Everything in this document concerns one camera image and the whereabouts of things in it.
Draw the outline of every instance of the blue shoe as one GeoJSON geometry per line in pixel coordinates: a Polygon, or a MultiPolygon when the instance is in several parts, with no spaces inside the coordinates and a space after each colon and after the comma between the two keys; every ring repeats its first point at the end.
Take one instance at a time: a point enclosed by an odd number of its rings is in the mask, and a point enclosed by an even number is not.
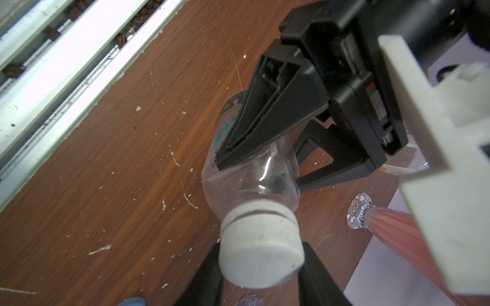
{"type": "Polygon", "coordinates": [[[145,300],[142,298],[130,298],[119,304],[119,306],[146,306],[145,300]]]}

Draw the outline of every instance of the wood grain surface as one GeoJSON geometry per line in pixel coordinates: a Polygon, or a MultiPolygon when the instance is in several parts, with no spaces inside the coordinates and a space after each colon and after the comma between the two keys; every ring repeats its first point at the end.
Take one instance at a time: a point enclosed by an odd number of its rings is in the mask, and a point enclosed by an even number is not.
{"type": "MultiPolygon", "coordinates": [[[[190,0],[0,214],[0,287],[35,292],[0,291],[0,305],[172,305],[220,235],[200,181],[219,110],[305,3],[190,0]]],[[[316,152],[301,171],[327,160],[316,152]]],[[[302,195],[302,238],[340,288],[371,238],[347,227],[350,200],[385,207],[396,185],[376,171],[302,195]]],[[[226,284],[223,305],[252,292],[298,305],[296,280],[226,284]]]]}

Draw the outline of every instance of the bottle label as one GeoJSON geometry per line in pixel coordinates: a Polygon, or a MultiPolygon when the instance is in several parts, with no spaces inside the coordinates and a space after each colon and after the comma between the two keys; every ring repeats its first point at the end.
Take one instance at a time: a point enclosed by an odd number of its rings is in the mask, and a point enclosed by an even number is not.
{"type": "Polygon", "coordinates": [[[231,127],[237,120],[239,111],[242,108],[243,103],[246,99],[247,91],[243,91],[229,98],[223,108],[221,109],[220,115],[218,116],[218,124],[216,126],[216,134],[213,139],[214,151],[215,153],[219,150],[226,135],[231,130],[231,127]]]}

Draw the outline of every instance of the pink glass vase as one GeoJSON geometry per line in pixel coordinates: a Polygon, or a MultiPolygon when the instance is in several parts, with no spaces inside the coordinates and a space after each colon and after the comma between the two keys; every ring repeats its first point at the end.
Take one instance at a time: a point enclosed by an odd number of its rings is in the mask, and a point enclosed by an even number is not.
{"type": "Polygon", "coordinates": [[[439,287],[454,304],[483,305],[478,297],[454,295],[449,292],[412,215],[377,207],[363,192],[352,200],[347,212],[347,224],[353,229],[370,230],[386,246],[439,287]]]}

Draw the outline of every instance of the crushed plastic bottle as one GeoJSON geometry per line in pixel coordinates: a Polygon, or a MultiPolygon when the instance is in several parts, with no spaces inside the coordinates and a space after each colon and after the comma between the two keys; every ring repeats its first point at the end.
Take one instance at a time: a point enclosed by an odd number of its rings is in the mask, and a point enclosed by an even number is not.
{"type": "Polygon", "coordinates": [[[223,276],[246,288],[267,288],[297,274],[304,251],[294,211],[298,164],[288,136],[244,162],[219,171],[216,152],[236,120],[246,92],[229,99],[201,172],[209,207],[222,221],[219,264],[223,276]]]}

